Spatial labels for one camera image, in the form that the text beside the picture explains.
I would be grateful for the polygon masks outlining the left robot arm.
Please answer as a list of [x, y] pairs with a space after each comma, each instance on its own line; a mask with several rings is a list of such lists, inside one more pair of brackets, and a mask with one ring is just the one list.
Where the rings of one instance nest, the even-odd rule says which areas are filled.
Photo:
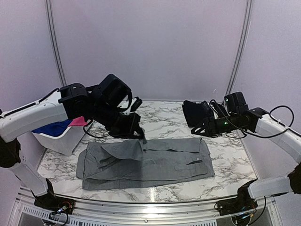
[[141, 103], [114, 74], [90, 87], [74, 83], [56, 88], [40, 100], [0, 114], [0, 166], [30, 188], [39, 203], [54, 210], [60, 202], [51, 182], [25, 161], [17, 138], [51, 123], [83, 116], [102, 124], [114, 138], [143, 139], [140, 116], [135, 113]]

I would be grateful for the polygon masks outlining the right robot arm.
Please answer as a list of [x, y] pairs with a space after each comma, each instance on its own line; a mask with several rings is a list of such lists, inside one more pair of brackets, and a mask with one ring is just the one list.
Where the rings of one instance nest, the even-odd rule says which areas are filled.
[[262, 196], [282, 195], [287, 193], [301, 193], [301, 136], [280, 120], [272, 116], [262, 108], [249, 109], [242, 92], [235, 92], [224, 97], [226, 110], [220, 110], [220, 115], [215, 118], [210, 105], [217, 105], [211, 100], [205, 105], [210, 112], [209, 116], [203, 118], [198, 124], [192, 127], [191, 133], [204, 137], [218, 137], [222, 134], [239, 130], [246, 135], [268, 139], [287, 154], [297, 163], [292, 172], [286, 176], [255, 180], [241, 187], [243, 191], [233, 200], [233, 207], [243, 211], [251, 204], [251, 199]]

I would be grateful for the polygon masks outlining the black t-shirt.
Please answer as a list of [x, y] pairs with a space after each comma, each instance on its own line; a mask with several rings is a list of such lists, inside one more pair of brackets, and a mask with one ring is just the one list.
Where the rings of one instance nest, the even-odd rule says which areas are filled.
[[189, 127], [195, 127], [204, 118], [214, 117], [214, 112], [207, 101], [196, 103], [185, 100], [182, 104], [182, 110]]

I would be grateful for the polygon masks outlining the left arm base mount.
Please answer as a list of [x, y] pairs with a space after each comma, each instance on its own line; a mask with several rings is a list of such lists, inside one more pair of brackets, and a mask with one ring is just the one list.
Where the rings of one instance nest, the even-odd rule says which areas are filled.
[[52, 212], [57, 212], [62, 207], [66, 206], [67, 209], [62, 210], [62, 212], [70, 215], [73, 212], [75, 200], [52, 194], [45, 194], [42, 196], [36, 196], [34, 205], [43, 209], [51, 210]]

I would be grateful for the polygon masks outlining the grey garment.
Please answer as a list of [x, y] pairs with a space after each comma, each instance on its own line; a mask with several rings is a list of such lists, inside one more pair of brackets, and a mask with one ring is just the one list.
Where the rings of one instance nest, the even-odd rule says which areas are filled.
[[89, 142], [79, 154], [76, 177], [84, 190], [147, 188], [214, 177], [201, 138]]

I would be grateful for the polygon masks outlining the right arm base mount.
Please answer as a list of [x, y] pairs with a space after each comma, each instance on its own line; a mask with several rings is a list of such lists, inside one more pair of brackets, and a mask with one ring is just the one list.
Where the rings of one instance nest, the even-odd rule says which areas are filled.
[[220, 213], [221, 216], [228, 214], [236, 214], [248, 210], [255, 210], [258, 207], [257, 201], [254, 199], [239, 199], [231, 198], [220, 200], [214, 205], [214, 209]]

